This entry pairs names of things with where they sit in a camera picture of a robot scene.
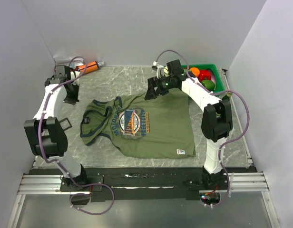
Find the olive green t-shirt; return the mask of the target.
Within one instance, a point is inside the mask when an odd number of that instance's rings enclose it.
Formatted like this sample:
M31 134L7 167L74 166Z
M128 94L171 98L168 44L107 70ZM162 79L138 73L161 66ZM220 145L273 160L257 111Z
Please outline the olive green t-shirt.
M97 136L108 138L127 157L181 159L195 156L188 95L171 89L167 95L145 100L145 93L93 100L80 124L86 146Z

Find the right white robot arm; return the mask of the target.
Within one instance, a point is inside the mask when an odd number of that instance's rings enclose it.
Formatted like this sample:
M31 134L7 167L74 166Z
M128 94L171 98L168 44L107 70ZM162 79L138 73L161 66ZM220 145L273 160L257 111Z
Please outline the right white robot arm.
M165 67L167 76L163 75ZM223 157L225 144L233 128L230 102L221 100L207 91L192 71L181 66L178 59L168 62L166 66L155 61L152 69L156 71L156 76L147 80L145 100L166 95L173 88L187 94L203 112L201 130L207 146L201 183L205 188L213 189L220 183L227 182L223 170Z

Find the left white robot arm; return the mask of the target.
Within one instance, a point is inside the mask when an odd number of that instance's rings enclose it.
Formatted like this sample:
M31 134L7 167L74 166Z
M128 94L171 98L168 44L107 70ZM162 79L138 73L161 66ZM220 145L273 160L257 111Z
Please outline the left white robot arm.
M55 74L44 83L45 94L38 112L33 119L26 120L24 130L35 156L48 164L55 164L62 172L62 183L83 191L88 178L82 164L68 153L68 139L58 115L63 103L74 105L78 102L78 76L73 68L58 65Z

